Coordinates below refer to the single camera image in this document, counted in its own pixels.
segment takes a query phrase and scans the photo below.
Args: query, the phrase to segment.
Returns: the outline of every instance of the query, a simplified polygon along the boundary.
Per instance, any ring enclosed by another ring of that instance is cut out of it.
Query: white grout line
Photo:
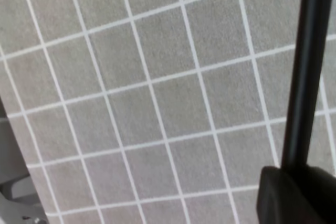
[[[329,137],[329,144],[330,144],[331,157],[332,157],[332,162],[333,162],[333,167],[334,167],[334,174],[336,174],[336,149],[335,149],[334,134],[333,134],[333,129],[331,125],[330,114],[328,113],[329,107],[328,107],[327,94],[325,90],[326,89],[324,86],[323,74],[321,74],[320,92],[321,92],[324,116],[326,120],[325,122],[327,124],[327,132],[328,132],[328,137]]]
[[[234,193],[239,193],[239,192],[257,190],[258,188],[259,188],[258,185],[240,186],[240,187],[231,188],[231,191]],[[195,193],[185,194],[183,195],[183,198],[184,199],[197,198],[197,197],[204,197],[204,196],[217,195],[217,194],[226,194],[226,193],[227,193],[227,189],[199,191]],[[169,195],[169,196],[163,196],[163,197],[141,199],[140,203],[148,204],[148,203],[168,201],[168,200],[178,200],[178,199],[180,199],[180,195]],[[101,209],[118,208],[118,207],[134,206],[136,204],[137,204],[136,201],[126,201],[126,202],[120,202],[120,203],[114,203],[114,204],[101,205],[100,208]],[[47,216],[59,216],[59,215],[64,216],[64,215],[76,214],[79,212],[93,211],[95,209],[96,209],[95,207],[83,207],[83,208],[64,211],[64,212],[61,212],[60,214],[47,212],[46,215]]]
[[[277,151],[276,151],[276,147],[275,147],[275,143],[274,143],[274,138],[273,138],[270,122],[269,122],[269,116],[268,116],[268,112],[267,112],[265,97],[264,97],[264,93],[262,91],[263,87],[262,87],[261,81],[260,81],[260,75],[259,75],[259,71],[258,71],[258,66],[257,66],[257,61],[256,61],[256,57],[255,57],[254,48],[253,48],[253,42],[252,42],[251,32],[250,32],[250,28],[249,28],[249,24],[248,24],[245,4],[244,4],[244,0],[238,0],[238,1],[239,1],[239,5],[240,5],[240,10],[242,12],[243,24],[244,24],[244,29],[245,29],[245,33],[246,33],[249,52],[250,52],[250,55],[252,56],[251,61],[252,61],[253,71],[254,71],[254,75],[255,75],[255,79],[256,79],[256,84],[257,84],[258,94],[259,94],[259,98],[260,98],[261,108],[262,108],[262,111],[263,111],[264,120],[266,122],[266,129],[267,129],[269,144],[270,144],[270,148],[271,148],[271,152],[272,152],[272,157],[273,157],[273,161],[274,161],[275,166],[278,167],[279,166],[279,159],[278,159],[278,155],[277,155]]]
[[[205,84],[204,84],[202,72],[201,72],[201,69],[200,69],[200,63],[199,63],[198,57],[197,57],[197,52],[196,52],[195,43],[194,43],[194,39],[193,39],[193,36],[192,36],[190,24],[189,24],[188,15],[187,15],[187,12],[186,12],[184,1],[179,0],[179,2],[181,3],[182,16],[183,16],[188,40],[189,40],[189,43],[190,43],[190,48],[191,48],[191,51],[192,51],[193,60],[194,60],[194,63],[195,63],[195,69],[197,71],[198,80],[200,82],[202,97],[203,97],[203,100],[204,100],[209,124],[210,124],[211,131],[212,131],[212,134],[213,134],[213,138],[214,138],[214,142],[215,142],[215,146],[216,146],[216,151],[217,151],[220,167],[222,169],[223,180],[225,182],[225,186],[226,186],[226,189],[227,189],[227,192],[228,192],[229,201],[230,201],[230,204],[231,204],[231,207],[232,207],[235,222],[236,222],[236,224],[239,224],[238,213],[237,213],[235,202],[234,202],[234,199],[233,199],[233,196],[232,196],[232,192],[230,190],[230,183],[229,183],[229,180],[228,180],[222,151],[221,151],[219,141],[218,141],[218,136],[217,136],[217,133],[216,133],[216,127],[215,127],[214,119],[212,117],[212,112],[211,112],[208,96],[207,96],[206,89],[205,89]]]
[[[165,131],[165,128],[164,128],[164,125],[163,125],[158,101],[156,99],[154,88],[153,88],[153,83],[151,81],[151,77],[150,77],[148,67],[147,67],[147,64],[146,64],[146,60],[145,60],[145,57],[144,57],[144,53],[143,53],[143,50],[142,50],[140,37],[139,37],[138,31],[136,29],[137,27],[135,25],[135,21],[134,21],[134,17],[133,17],[133,14],[132,14],[131,6],[130,6],[130,3],[129,3],[129,0],[124,0],[124,2],[125,2],[126,10],[127,10],[127,13],[128,13],[128,17],[131,20],[131,26],[132,26],[135,42],[137,44],[137,48],[138,48],[138,52],[139,52],[139,55],[140,55],[142,67],[143,67],[143,70],[144,70],[144,73],[145,73],[145,76],[146,76],[146,80],[148,82],[148,87],[149,87],[149,90],[150,90],[152,102],[153,102],[153,105],[154,105],[157,120],[159,122],[160,130],[161,130],[161,133],[162,133],[162,136],[163,136],[163,140],[164,140],[165,148],[166,148],[167,155],[168,155],[168,158],[169,158],[170,166],[172,168],[172,172],[173,172],[174,180],[175,180],[175,183],[176,183],[177,191],[178,191],[178,194],[180,196],[181,203],[182,203],[182,207],[183,207],[184,215],[185,215],[185,218],[186,218],[186,222],[187,222],[187,224],[190,224],[188,209],[186,207],[185,200],[183,198],[183,192],[182,192],[182,188],[181,188],[181,185],[180,185],[180,180],[178,178],[178,174],[177,174],[177,170],[176,170],[176,167],[175,167],[173,155],[172,155],[169,143],[167,141],[166,131]]]
[[[33,22],[34,22],[34,26],[35,26],[35,28],[36,28],[36,30],[37,30],[37,34],[38,34],[38,36],[39,36],[40,43],[41,43],[41,45],[43,46],[43,39],[42,39],[42,37],[41,37],[41,32],[40,32],[39,27],[38,27],[38,24],[37,24],[37,19],[36,19],[34,10],[33,10],[32,3],[31,3],[30,0],[26,0],[26,2],[27,2],[27,5],[28,5],[28,8],[29,8],[30,15],[32,16],[32,19],[33,19]],[[7,66],[7,69],[8,69],[8,75],[10,76],[9,78],[12,79],[12,86],[13,86],[13,89],[16,90],[16,98],[17,98],[17,100],[18,100],[18,102],[19,102],[19,104],[20,104],[21,111],[23,112],[23,114],[25,114],[24,106],[23,106],[23,104],[22,104],[22,101],[21,101],[20,96],[19,96],[19,94],[18,94],[18,91],[17,91],[17,89],[16,89],[16,86],[15,86],[15,83],[14,83],[14,80],[13,80],[13,77],[12,77],[12,75],[10,74],[10,70],[9,70],[8,66]],[[55,194],[54,194],[53,187],[51,186],[51,182],[50,182],[49,176],[48,176],[48,174],[47,174],[47,171],[46,171],[46,169],[45,169],[45,166],[43,165],[42,156],[41,156],[41,153],[40,153],[40,151],[39,151],[39,148],[38,148],[38,145],[37,145],[37,142],[36,142],[36,137],[35,137],[34,131],[33,131],[32,127],[31,127],[31,125],[30,125],[30,122],[29,122],[29,120],[28,120],[28,116],[27,116],[26,114],[24,115],[24,118],[25,118],[27,127],[28,127],[28,129],[29,129],[29,132],[30,132],[30,134],[31,134],[31,137],[32,137],[32,139],[33,139],[33,143],[34,143],[34,146],[35,146],[35,149],[36,149],[36,152],[37,152],[39,161],[42,163],[42,169],[43,169],[44,175],[45,175],[45,177],[46,177],[46,181],[47,181],[47,184],[48,184],[50,193],[51,193],[51,197],[52,197],[52,199],[53,199],[53,201],[54,201],[54,203],[55,203],[55,208],[56,208],[57,212],[59,213],[59,212],[60,212],[60,210],[59,210],[59,206],[58,206],[58,203],[57,203]],[[60,217],[60,221],[61,221],[61,224],[64,224],[64,221],[63,221],[62,217]]]

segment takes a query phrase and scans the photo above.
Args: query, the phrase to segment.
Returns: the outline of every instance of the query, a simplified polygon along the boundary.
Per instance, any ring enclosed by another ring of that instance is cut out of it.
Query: tiled wall
[[[336,0],[309,163],[336,165]],[[257,223],[300,0],[0,0],[0,96],[51,224]]]

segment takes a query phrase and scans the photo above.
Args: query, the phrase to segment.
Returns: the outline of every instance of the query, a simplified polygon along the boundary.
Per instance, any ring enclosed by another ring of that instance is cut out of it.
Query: black pole
[[[301,0],[281,168],[306,166],[331,0]]]

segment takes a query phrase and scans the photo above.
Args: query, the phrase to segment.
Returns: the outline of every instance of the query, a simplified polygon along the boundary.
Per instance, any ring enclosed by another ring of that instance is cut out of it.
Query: tile grid
[[[240,5],[240,10],[242,12],[244,29],[245,29],[245,33],[246,33],[249,53],[252,56],[251,61],[252,61],[253,71],[254,71],[254,75],[255,75],[255,79],[256,79],[256,83],[257,83],[257,89],[258,89],[258,94],[259,94],[259,98],[260,98],[261,109],[263,111],[264,120],[266,122],[266,129],[267,129],[269,144],[270,144],[270,147],[271,147],[272,157],[273,157],[273,161],[274,161],[275,166],[279,167],[279,159],[278,159],[277,151],[276,151],[276,148],[275,148],[275,143],[274,143],[274,138],[273,138],[271,126],[270,126],[270,123],[269,123],[269,116],[268,116],[268,112],[267,112],[265,96],[264,96],[264,93],[262,91],[263,89],[262,89],[262,85],[261,85],[261,80],[260,80],[260,75],[259,75],[259,71],[258,71],[255,52],[254,52],[254,48],[253,48],[253,42],[252,42],[251,32],[250,32],[250,28],[249,28],[249,24],[248,24],[248,18],[247,18],[247,14],[246,14],[246,10],[245,10],[244,0],[239,0],[239,5]]]
[[[183,193],[182,193],[182,189],[181,189],[181,185],[180,185],[180,180],[179,180],[178,175],[177,175],[177,171],[176,171],[174,159],[173,159],[173,156],[172,156],[172,152],[171,152],[169,143],[167,142],[166,131],[165,131],[165,128],[164,128],[164,125],[163,125],[159,105],[158,105],[158,102],[156,100],[155,92],[154,92],[154,89],[153,89],[153,84],[152,84],[152,81],[151,81],[151,77],[149,75],[148,67],[147,67],[146,60],[145,60],[145,57],[144,57],[144,53],[143,53],[143,50],[142,50],[142,46],[141,46],[141,43],[140,43],[140,37],[139,37],[138,31],[136,29],[137,27],[136,27],[135,22],[134,22],[131,6],[130,6],[130,3],[129,3],[129,0],[124,0],[124,3],[125,3],[125,6],[126,6],[128,17],[131,20],[131,27],[132,27],[132,30],[133,30],[135,42],[137,44],[137,48],[138,48],[138,52],[139,52],[139,55],[140,55],[142,67],[143,67],[144,74],[145,74],[145,77],[146,77],[146,80],[147,80],[147,83],[148,83],[148,87],[149,87],[149,90],[150,90],[150,94],[151,94],[151,98],[152,98],[152,101],[153,101],[156,117],[159,121],[160,130],[161,130],[161,133],[162,133],[162,136],[163,136],[163,141],[165,143],[165,148],[166,148],[166,151],[167,151],[167,154],[168,154],[170,166],[171,166],[172,171],[173,171],[173,176],[174,176],[174,180],[175,180],[175,183],[176,183],[177,191],[178,191],[178,194],[180,196],[180,201],[181,201],[181,204],[182,204],[182,208],[183,208],[184,216],[185,216],[185,219],[186,219],[186,223],[190,224],[188,209],[186,207],[186,203],[185,203],[185,200],[183,198]]]
[[[321,79],[322,79],[322,82],[320,84],[320,88],[322,89],[321,86],[323,85],[323,87],[324,87],[324,84],[323,84],[323,78],[322,77],[321,77]],[[325,101],[323,100],[323,94],[322,94],[322,102],[323,102],[324,115],[325,115],[326,119],[327,119],[327,117],[329,117],[329,121],[330,121],[330,116],[329,116],[328,113],[331,113],[331,112],[334,112],[334,111],[333,110],[329,110],[329,108],[328,108],[328,103],[327,103],[327,100],[326,100],[326,97],[325,97],[325,91],[324,91],[324,98],[325,98]]]
[[[332,41],[332,40],[336,40],[336,35],[329,35],[327,37],[327,41]],[[295,49],[295,45],[288,45],[288,46],[280,47],[280,48],[277,48],[277,49],[272,49],[272,50],[267,50],[267,51],[264,51],[264,52],[257,53],[257,54],[254,55],[254,57],[255,58],[268,57],[268,56],[272,56],[274,54],[278,54],[280,52],[286,52],[286,51],[293,50],[293,49]],[[6,56],[0,57],[0,61],[2,61],[3,59],[8,59],[8,58],[6,58]],[[245,61],[248,61],[248,60],[251,60],[251,59],[252,59],[252,56],[244,56],[244,57],[240,57],[240,58],[233,59],[233,60],[227,60],[227,61],[224,61],[224,62],[215,63],[215,64],[212,64],[212,65],[200,67],[200,71],[201,72],[209,71],[209,70],[217,69],[217,68],[220,68],[220,67],[230,66],[230,65],[233,65],[233,64],[245,62]],[[173,79],[179,78],[179,77],[189,76],[191,74],[196,74],[196,70],[192,69],[192,70],[183,71],[183,72],[180,72],[180,73],[170,74],[168,76],[163,76],[163,77],[152,79],[151,81],[152,81],[152,83],[159,83],[159,82],[163,82],[163,81],[173,80]],[[138,82],[138,83],[131,84],[131,85],[128,85],[128,86],[123,86],[123,87],[107,90],[107,94],[115,94],[115,93],[119,93],[119,92],[122,92],[122,91],[128,91],[128,90],[131,90],[131,89],[144,87],[146,85],[148,85],[147,81]],[[99,97],[102,97],[102,96],[103,96],[103,92],[84,95],[82,97],[77,97],[77,98],[66,100],[65,104],[69,105],[69,104],[73,104],[73,103],[77,103],[77,102],[81,102],[81,101],[87,101],[87,100],[90,100],[90,99],[99,98]],[[58,106],[61,106],[61,102],[55,102],[55,103],[39,106],[39,107],[36,107],[36,108],[28,109],[25,112],[27,114],[31,114],[31,113],[36,113],[36,112],[40,112],[40,111],[43,111],[43,110],[56,108]],[[7,116],[9,118],[16,118],[18,116],[22,116],[22,113],[16,112],[16,113],[8,114]]]
[[[3,56],[4,53],[3,53],[3,50],[2,50],[2,47],[0,45],[0,56]],[[31,139],[33,140],[33,145],[34,145],[34,149],[36,151],[36,154],[37,154],[37,157],[38,157],[38,160],[39,162],[41,163],[41,168],[42,168],[42,171],[43,171],[43,174],[44,174],[44,177],[46,178],[46,182],[47,182],[47,186],[48,186],[48,189],[50,191],[50,194],[51,194],[51,197],[52,197],[52,201],[55,205],[55,208],[56,208],[56,212],[57,212],[57,215],[60,217],[60,222],[61,224],[64,224],[63,222],[63,218],[60,214],[60,210],[59,210],[59,206],[58,206],[58,203],[57,203],[57,200],[56,200],[56,197],[55,197],[55,192],[53,190],[53,187],[51,186],[51,182],[50,182],[50,178],[48,176],[48,173],[46,171],[46,168],[45,168],[45,165],[43,164],[43,160],[42,160],[42,156],[41,156],[41,152],[39,150],[39,147],[37,145],[37,141],[36,141],[36,138],[35,138],[35,134],[34,134],[34,131],[33,131],[33,128],[31,127],[31,124],[29,122],[29,119],[28,119],[28,116],[25,114],[25,108],[23,106],[23,103],[22,103],[22,100],[20,98],[20,95],[17,91],[17,88],[16,88],[16,84],[14,82],[14,79],[13,79],[13,76],[12,76],[12,73],[11,73],[11,70],[9,69],[8,67],[8,64],[7,64],[7,61],[4,60],[4,66],[5,66],[5,69],[6,69],[6,72],[7,72],[7,75],[8,75],[8,78],[9,78],[9,81],[11,83],[11,86],[13,88],[13,91],[14,91],[14,94],[15,94],[15,97],[16,97],[16,100],[19,104],[19,107],[20,107],[20,110],[23,114],[23,117],[24,117],[24,120],[27,124],[27,127],[28,127],[28,131],[31,135]]]
[[[336,113],[336,108],[333,110],[329,110],[329,112],[325,112],[324,110],[322,111],[316,111],[315,116],[322,116],[325,115],[325,113]],[[275,125],[278,123],[284,123],[286,122],[286,117],[282,118],[275,118],[270,120],[271,125]],[[249,123],[249,124],[242,124],[242,125],[237,125],[237,126],[232,126],[232,127],[227,127],[227,128],[221,128],[221,129],[216,129],[217,134],[222,134],[222,133],[228,133],[228,132],[234,132],[234,131],[240,131],[240,130],[246,130],[246,129],[253,129],[256,127],[261,127],[261,126],[266,126],[265,121],[260,121],[260,122],[254,122],[254,123]],[[168,143],[175,143],[179,141],[186,141],[186,140],[191,140],[194,138],[199,138],[203,136],[211,136],[212,131],[204,131],[204,132],[198,132],[190,135],[183,135],[183,136],[178,136],[178,137],[173,137],[173,138],[168,138],[167,141]],[[123,148],[124,151],[130,151],[130,150],[138,150],[141,148],[147,148],[147,147],[154,147],[157,145],[164,144],[164,140],[158,140],[154,142],[149,142],[149,143],[143,143],[143,144],[135,144],[135,145],[129,145]],[[103,155],[109,155],[109,154],[114,154],[114,153],[119,153],[121,152],[121,148],[114,148],[110,150],[104,150],[104,151],[99,151],[99,152],[93,152],[93,153],[87,153],[83,154],[83,158],[92,158],[92,157],[99,157]],[[69,161],[75,161],[79,160],[80,157],[78,155],[76,156],[69,156],[65,158],[59,158],[55,159],[52,161],[46,161],[43,162],[44,166],[50,166],[50,165],[56,165],[56,164],[61,164]],[[36,164],[27,164],[28,168],[36,168],[36,167],[41,167],[41,163],[36,163]]]
[[[190,3],[193,3],[193,2],[196,2],[196,1],[200,1],[200,0],[183,0],[183,3],[184,4],[190,4]],[[166,6],[163,6],[163,7],[159,7],[159,8],[144,12],[144,13],[134,15],[133,18],[134,18],[134,20],[138,20],[138,19],[141,19],[141,18],[149,17],[149,16],[152,16],[152,15],[155,15],[155,14],[158,14],[158,13],[170,10],[170,9],[177,8],[177,7],[179,7],[179,5],[180,5],[179,3],[169,4],[169,5],[166,5]],[[92,29],[88,30],[88,33],[93,34],[93,33],[96,33],[96,32],[111,28],[111,27],[115,27],[115,26],[119,26],[119,25],[129,23],[129,22],[130,22],[129,18],[124,18],[124,19],[121,19],[121,20],[117,20],[117,21],[102,25],[102,26],[92,28]],[[57,45],[61,42],[69,41],[69,40],[72,40],[72,39],[75,39],[75,38],[79,38],[81,36],[84,36],[83,32],[72,34],[72,35],[69,35],[69,36],[65,36],[65,37],[62,37],[62,38],[57,38],[55,40],[45,42],[45,45],[46,45],[46,47],[54,46],[54,45]],[[27,54],[29,52],[36,51],[36,50],[39,50],[39,49],[42,49],[41,45],[32,46],[30,48],[19,50],[17,52],[9,53],[9,54],[5,55],[5,57],[9,59],[9,58],[17,57],[17,56]]]
[[[111,123],[112,123],[112,126],[114,128],[114,132],[116,134],[118,144],[120,146],[123,162],[124,162],[126,170],[127,170],[128,178],[129,178],[130,183],[131,183],[131,187],[132,187],[132,191],[133,191],[135,200],[137,202],[137,207],[139,209],[139,213],[140,213],[142,222],[144,224],[146,224],[145,216],[144,216],[142,207],[141,207],[141,205],[139,203],[139,195],[138,195],[137,189],[135,187],[134,179],[133,179],[133,176],[131,174],[130,166],[129,166],[129,163],[128,163],[125,151],[123,150],[123,144],[122,144],[122,141],[121,141],[120,133],[119,133],[119,130],[118,130],[118,127],[117,127],[117,123],[115,121],[115,117],[114,117],[114,114],[113,114],[113,111],[112,111],[111,104],[110,104],[110,102],[108,100],[108,96],[107,96],[107,93],[106,93],[106,88],[105,88],[105,85],[103,83],[103,79],[102,79],[102,76],[101,76],[101,73],[100,73],[100,70],[99,70],[99,67],[98,67],[98,64],[97,64],[95,53],[93,52],[92,44],[91,44],[91,41],[89,39],[89,35],[88,35],[87,29],[86,29],[86,25],[85,25],[82,13],[80,11],[79,3],[78,3],[78,0],[73,0],[73,2],[74,2],[75,8],[76,8],[76,12],[77,12],[77,15],[78,15],[78,18],[79,18],[79,21],[80,21],[81,29],[82,29],[82,31],[83,31],[83,33],[85,35],[85,40],[86,40],[87,46],[89,48],[90,57],[92,59],[93,65],[94,65],[94,69],[95,69],[96,74],[97,74],[97,78],[98,78],[98,81],[99,81],[99,86],[100,86],[100,88],[102,90],[103,97],[104,97],[106,106],[108,108],[108,112],[109,112],[109,116],[110,116],[110,119],[111,119]],[[100,217],[101,223],[104,224],[104,218],[102,216],[101,208],[100,208],[98,202],[97,202],[97,208],[98,208],[98,213],[99,213],[99,217]]]
[[[194,63],[195,63],[195,69],[197,71],[198,80],[200,82],[202,97],[203,97],[203,101],[204,101],[204,104],[205,104],[205,109],[206,109],[209,124],[210,124],[210,127],[211,127],[212,135],[213,135],[213,138],[214,138],[216,151],[217,151],[217,155],[218,155],[218,158],[219,158],[220,167],[222,169],[223,179],[224,179],[224,182],[225,182],[225,187],[227,189],[229,202],[230,202],[230,205],[231,205],[231,208],[232,208],[232,212],[233,212],[233,215],[234,215],[235,222],[236,222],[236,224],[239,224],[238,212],[237,212],[236,205],[235,205],[235,202],[234,202],[234,199],[233,199],[233,195],[232,195],[232,192],[231,192],[231,189],[230,189],[230,183],[229,183],[229,180],[228,180],[228,175],[227,175],[222,151],[221,151],[221,148],[220,148],[220,145],[219,145],[218,136],[217,136],[217,132],[216,132],[216,127],[215,127],[214,119],[213,119],[211,108],[210,108],[210,103],[209,103],[208,96],[207,96],[207,93],[206,93],[202,72],[200,71],[200,63],[198,61],[197,52],[196,52],[192,32],[191,32],[191,29],[190,29],[188,15],[187,15],[185,4],[184,4],[183,0],[179,0],[179,2],[181,4],[182,16],[183,16],[188,40],[189,40],[189,43],[190,43],[193,60],[194,60]]]
[[[44,51],[44,55],[45,55],[45,57],[46,57],[46,60],[47,60],[47,63],[48,63],[49,69],[50,69],[51,76],[53,77],[53,81],[54,81],[54,83],[55,83],[55,87],[56,87],[58,96],[59,96],[59,98],[60,98],[60,100],[61,100],[62,107],[63,107],[63,109],[64,109],[64,112],[65,112],[65,115],[66,115],[66,118],[67,118],[67,121],[68,121],[70,130],[71,130],[71,134],[72,134],[72,137],[73,137],[73,139],[74,139],[74,143],[75,143],[75,146],[76,146],[76,150],[77,150],[77,152],[78,152],[78,154],[79,154],[79,156],[80,156],[80,161],[81,161],[81,164],[82,164],[82,166],[83,166],[83,170],[84,170],[86,179],[87,179],[87,181],[88,181],[88,185],[89,185],[89,188],[90,188],[90,192],[91,192],[93,201],[94,201],[94,203],[95,203],[96,208],[98,209],[98,201],[97,201],[97,197],[96,197],[95,191],[93,190],[92,181],[91,181],[91,179],[90,179],[90,176],[89,176],[89,173],[88,173],[86,164],[85,164],[84,159],[83,159],[83,157],[82,157],[81,148],[80,148],[80,146],[79,146],[79,143],[78,143],[78,140],[77,140],[77,136],[76,136],[76,133],[75,133],[75,130],[74,130],[74,127],[73,127],[73,124],[72,124],[72,121],[71,121],[71,118],[70,118],[70,115],[69,115],[67,106],[66,106],[65,103],[64,103],[63,94],[62,94],[62,91],[61,91],[61,89],[60,89],[60,86],[59,86],[59,83],[58,83],[58,80],[57,80],[57,77],[56,77],[56,74],[55,74],[53,65],[52,65],[52,63],[51,63],[51,60],[50,60],[50,57],[49,57],[49,53],[48,53],[48,51],[47,51],[46,46],[44,45],[44,39],[43,39],[42,33],[41,33],[41,31],[40,31],[39,24],[38,24],[38,22],[37,22],[37,18],[36,18],[36,15],[35,15],[35,12],[34,12],[32,3],[31,3],[30,0],[26,0],[26,2],[27,2],[27,5],[28,5],[30,14],[31,14],[31,16],[32,16],[32,20],[33,20],[35,29],[36,29],[36,31],[37,31],[38,38],[39,38],[40,43],[41,43],[41,45],[42,45],[42,48],[43,48],[43,51]],[[103,222],[103,218],[102,218],[102,214],[101,214],[101,213],[100,213],[100,218],[101,218],[101,220],[102,220],[102,224],[104,224],[104,222]]]
[[[252,191],[252,190],[258,190],[258,185],[250,185],[250,186],[240,186],[240,187],[234,187],[231,188],[231,191],[233,193],[239,193],[243,191]],[[227,189],[217,189],[217,190],[209,190],[209,191],[200,191],[196,193],[190,193],[190,194],[184,194],[184,199],[189,198],[197,198],[202,196],[210,196],[210,195],[218,195],[218,194],[226,194]],[[148,203],[154,203],[154,202],[164,202],[169,200],[178,200],[180,199],[179,195],[169,195],[169,196],[162,196],[162,197],[156,197],[156,198],[147,198],[147,199],[141,199],[141,204],[148,204]],[[106,204],[106,205],[100,205],[101,209],[110,209],[110,208],[118,208],[118,207],[126,207],[126,206],[135,206],[137,204],[137,201],[126,201],[126,202],[120,202],[115,204]],[[85,211],[93,211],[96,210],[95,207],[83,207],[68,211],[62,211],[60,213],[61,216],[64,215],[70,215],[70,214],[76,214],[79,212],[85,212]],[[59,214],[56,213],[46,213],[47,216],[59,216]]]

